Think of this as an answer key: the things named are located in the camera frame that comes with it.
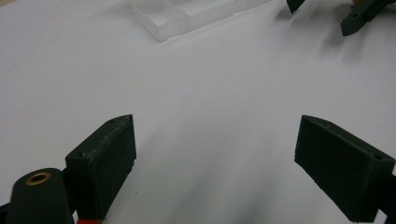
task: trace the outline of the white tabletop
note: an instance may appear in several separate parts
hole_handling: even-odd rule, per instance
[[[162,43],[124,0],[0,7],[0,204],[132,113],[107,223],[350,223],[293,161],[302,114],[396,157],[396,10],[342,37],[350,5],[275,0]]]

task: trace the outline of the black object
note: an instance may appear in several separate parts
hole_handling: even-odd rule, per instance
[[[102,221],[136,158],[132,115],[111,119],[66,156],[61,172],[48,168],[20,178],[0,224]]]
[[[287,0],[291,13],[294,13],[305,0]],[[368,21],[371,21],[386,5],[395,0],[363,0],[349,15],[343,19],[341,29],[343,36],[357,33]]]
[[[303,116],[295,161],[353,222],[396,218],[395,160],[337,125]]]

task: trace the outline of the clear plastic container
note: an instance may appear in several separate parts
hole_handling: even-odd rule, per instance
[[[136,19],[159,41],[185,34],[271,0],[135,0]]]

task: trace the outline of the red object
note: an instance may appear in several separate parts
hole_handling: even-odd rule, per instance
[[[77,220],[77,224],[101,224],[100,220]]]

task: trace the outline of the white table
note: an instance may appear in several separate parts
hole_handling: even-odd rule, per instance
[[[0,7],[0,204],[132,113],[137,160],[107,223],[350,223],[293,161],[302,114],[396,157],[396,10],[342,37],[349,11],[275,0],[159,43],[124,0]]]

